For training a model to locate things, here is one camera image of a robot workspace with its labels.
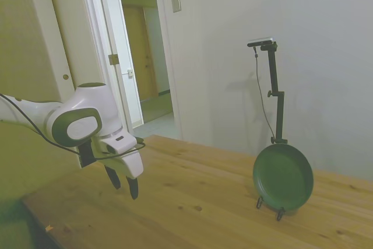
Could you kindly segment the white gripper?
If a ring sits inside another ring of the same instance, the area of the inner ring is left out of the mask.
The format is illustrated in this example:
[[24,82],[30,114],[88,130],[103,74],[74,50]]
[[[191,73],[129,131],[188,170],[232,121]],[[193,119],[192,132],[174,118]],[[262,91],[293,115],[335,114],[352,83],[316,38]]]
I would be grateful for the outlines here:
[[100,138],[100,160],[105,164],[107,175],[116,190],[121,188],[120,179],[116,171],[125,174],[133,200],[139,195],[138,179],[143,173],[143,163],[135,146],[137,140],[127,131],[118,131],[110,137]]

